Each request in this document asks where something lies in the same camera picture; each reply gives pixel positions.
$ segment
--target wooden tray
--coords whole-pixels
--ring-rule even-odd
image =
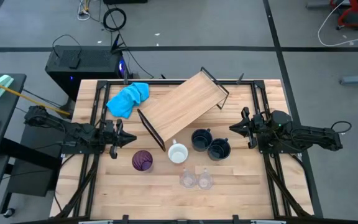
[[[201,71],[141,110],[140,119],[165,151],[165,142],[224,100],[229,92],[207,71]]]

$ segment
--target white mug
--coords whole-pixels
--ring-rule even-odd
[[[173,145],[168,150],[168,157],[172,162],[180,164],[187,159],[189,152],[186,146],[177,143],[176,140],[173,140],[172,142]]]

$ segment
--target wooden board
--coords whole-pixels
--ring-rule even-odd
[[[270,109],[288,112],[280,80],[265,80]],[[177,85],[151,85],[150,99],[140,107],[164,97]],[[89,122],[94,99],[96,80],[84,80],[76,102],[73,122]],[[112,86],[110,98],[123,86]],[[123,119],[124,131],[135,134],[137,140],[118,149],[118,158],[112,160],[106,147],[99,161],[95,194],[91,212],[92,219],[121,219],[128,214],[130,219],[232,219],[238,214],[241,219],[273,218],[262,156],[258,149],[248,149],[248,138],[229,130],[229,126],[241,120],[241,109],[250,108],[254,114],[251,90],[247,85],[225,85],[230,91],[222,110],[211,108],[186,128],[174,135],[178,142],[189,149],[188,160],[175,165],[168,159],[149,132],[140,122],[136,108],[129,119]],[[100,99],[98,117],[101,114]],[[106,119],[116,120],[109,112]],[[211,161],[206,152],[191,148],[190,136],[198,128],[210,128],[214,138],[229,138],[232,151],[220,162]],[[154,169],[144,174],[132,168],[131,159],[138,150],[151,152]],[[289,155],[281,156],[285,182],[298,203],[313,213],[308,187],[302,167]],[[82,156],[68,161],[60,171],[57,184],[57,199],[66,204],[78,185]],[[179,184],[183,168],[202,173],[204,168],[212,174],[214,185],[209,190],[197,186],[185,189]],[[283,215],[281,195],[277,194]],[[81,211],[85,209],[82,201]],[[54,202],[51,216],[58,213]]]
[[[199,72],[140,110],[165,142],[225,97],[223,90]]]

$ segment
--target black mug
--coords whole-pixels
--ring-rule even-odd
[[[212,143],[211,130],[208,128],[198,129],[191,135],[191,145],[198,152],[203,152],[209,148]]]
[[[230,145],[226,139],[214,139],[208,149],[208,156],[213,161],[220,161],[230,155]]]

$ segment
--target white cable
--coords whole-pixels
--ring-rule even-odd
[[[348,40],[348,41],[345,41],[345,42],[342,42],[342,43],[339,43],[339,44],[324,44],[323,41],[321,41],[320,39],[320,31],[321,31],[321,28],[323,28],[324,24],[327,22],[328,18],[333,14],[333,12],[338,9],[339,6],[341,6],[341,4],[344,3],[341,2],[339,3],[334,10],[331,11],[331,13],[327,16],[326,20],[324,20],[323,24],[321,25],[320,29],[318,29],[317,31],[317,37],[318,37],[318,40],[320,41],[321,44],[323,44],[324,46],[326,47],[335,47],[335,46],[339,46],[339,45],[342,45],[342,44],[347,44],[347,43],[350,43],[350,42],[356,42],[358,41],[358,39],[354,39],[354,40]]]
[[[80,5],[78,6],[77,19],[78,19],[79,21],[87,21],[88,19],[90,19],[91,14],[89,14],[88,12],[85,12],[85,9],[84,9],[84,13],[87,14],[88,17],[85,18],[85,19],[81,19],[81,18],[80,18],[81,6],[83,6],[83,0],[80,0]]]

